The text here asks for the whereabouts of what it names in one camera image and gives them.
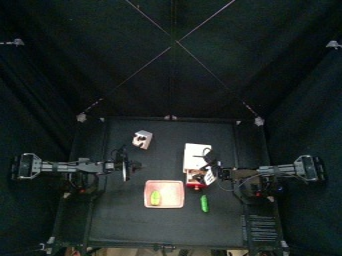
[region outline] green marker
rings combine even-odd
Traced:
[[[208,199],[206,195],[200,197],[200,207],[203,212],[208,212]]]

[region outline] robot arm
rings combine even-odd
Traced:
[[[124,146],[116,152],[116,159],[103,162],[92,162],[88,158],[80,158],[75,162],[43,161],[33,153],[24,153],[15,158],[12,164],[12,180],[32,180],[40,173],[81,172],[85,174],[104,175],[115,170],[123,171],[123,180],[130,180],[130,173],[142,168],[139,162],[128,161]]]
[[[325,181],[323,164],[318,157],[299,156],[293,164],[261,166],[256,172],[262,176],[297,177],[306,182]]]

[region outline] metal bracket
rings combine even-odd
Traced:
[[[166,255],[167,253],[174,252],[176,247],[171,244],[164,244],[164,245],[160,246],[160,249],[162,249],[163,255]]]

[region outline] yellow object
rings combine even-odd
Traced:
[[[151,205],[154,205],[154,206],[159,205],[160,199],[162,199],[160,193],[159,193],[159,191],[155,190],[151,193]]]

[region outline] wire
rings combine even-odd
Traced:
[[[112,158],[114,161],[115,161],[115,159],[116,159],[116,157],[114,158],[114,156],[112,156],[112,153],[114,153],[115,151],[118,151],[116,148],[111,151],[111,158]]]
[[[202,156],[204,157],[204,151],[208,149],[208,152],[211,151],[211,148],[204,148],[203,151],[202,151]]]
[[[219,186],[219,188],[220,188],[222,190],[224,190],[224,191],[227,191],[227,192],[234,192],[232,189],[226,189],[226,188],[223,188],[223,187],[220,186],[219,180],[216,180],[216,183],[218,183],[218,186]]]
[[[283,173],[281,173],[282,174],[282,177],[286,177],[287,175],[287,177],[290,177],[290,178],[295,178],[295,179],[298,179],[298,180],[301,180],[301,181],[303,181],[303,182],[307,182],[309,180],[306,179],[306,178],[303,178],[302,176],[299,176],[299,175],[294,175],[294,174],[290,174],[290,173],[286,173],[286,172],[283,172]]]
[[[218,180],[218,186],[219,186],[219,188],[220,188],[222,190],[224,190],[224,191],[227,191],[227,192],[234,192],[234,189],[226,189],[226,188],[223,188],[223,187],[220,186],[219,180]]]
[[[247,179],[239,184],[239,187],[240,187],[248,180],[251,180],[251,179],[254,179],[254,178],[256,178],[256,177],[259,177],[259,176],[262,176],[262,175],[263,175],[263,173],[259,173],[259,174],[251,176],[250,178],[247,178]]]

